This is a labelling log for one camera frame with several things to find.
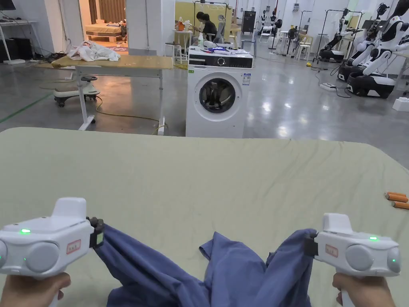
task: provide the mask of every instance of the blue fabric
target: blue fabric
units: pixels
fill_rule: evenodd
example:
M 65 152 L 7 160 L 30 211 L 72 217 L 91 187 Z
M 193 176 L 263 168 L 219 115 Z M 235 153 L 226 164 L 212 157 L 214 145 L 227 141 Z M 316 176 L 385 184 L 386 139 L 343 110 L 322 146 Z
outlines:
M 266 263 L 243 243 L 214 233 L 200 247 L 209 260 L 202 282 L 159 252 L 105 227 L 105 243 L 95 251 L 123 285 L 111 291 L 108 307 L 311 307 L 313 258 L 304 255 L 303 242 L 315 230 L 293 233 Z

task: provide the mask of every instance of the orange object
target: orange object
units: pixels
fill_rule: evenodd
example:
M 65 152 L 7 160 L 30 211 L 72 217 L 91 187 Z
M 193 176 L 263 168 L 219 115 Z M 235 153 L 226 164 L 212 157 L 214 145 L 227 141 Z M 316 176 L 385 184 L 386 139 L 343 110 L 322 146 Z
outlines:
M 403 193 L 395 193 L 395 192 L 389 192 L 389 191 L 388 191 L 388 192 L 385 193 L 385 195 L 386 195 L 386 194 L 389 194 L 389 195 L 398 195 L 398 196 L 406 197 L 406 194 L 403 194 Z
M 395 202 L 393 202 L 393 206 L 395 208 L 409 210 L 409 203 L 401 203 L 399 201 L 395 201 Z
M 184 31 L 183 19 L 180 17 L 179 21 L 176 23 L 176 31 Z
M 390 201 L 399 201 L 401 203 L 407 203 L 408 199 L 405 196 L 399 196 L 399 195 L 394 195 L 394 194 L 386 194 L 385 195 L 386 199 Z

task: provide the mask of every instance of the energy label sticker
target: energy label sticker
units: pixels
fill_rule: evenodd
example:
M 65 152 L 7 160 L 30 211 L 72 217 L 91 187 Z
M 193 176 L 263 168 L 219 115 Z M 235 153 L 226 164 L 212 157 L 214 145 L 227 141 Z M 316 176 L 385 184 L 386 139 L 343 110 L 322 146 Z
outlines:
M 250 85 L 251 74 L 243 74 L 243 85 Z

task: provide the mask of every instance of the hand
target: hand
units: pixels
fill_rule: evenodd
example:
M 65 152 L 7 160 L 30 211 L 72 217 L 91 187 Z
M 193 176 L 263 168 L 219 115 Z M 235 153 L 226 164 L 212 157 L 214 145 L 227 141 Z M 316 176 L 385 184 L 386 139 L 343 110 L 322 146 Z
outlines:
M 333 286 L 346 290 L 355 307 L 395 307 L 386 279 L 383 277 L 356 277 L 337 273 Z M 337 302 L 342 305 L 342 294 Z
M 27 276 L 7 276 L 0 307 L 48 307 L 58 294 L 58 300 L 64 294 L 60 291 L 71 284 L 70 276 L 61 273 L 44 280 Z

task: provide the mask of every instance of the control panel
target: control panel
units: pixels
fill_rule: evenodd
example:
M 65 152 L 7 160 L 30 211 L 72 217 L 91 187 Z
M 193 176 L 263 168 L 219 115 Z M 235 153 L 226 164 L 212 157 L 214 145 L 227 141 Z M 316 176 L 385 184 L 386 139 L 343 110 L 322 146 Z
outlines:
M 227 56 L 191 55 L 189 65 L 216 66 L 230 68 L 253 68 L 253 59 Z

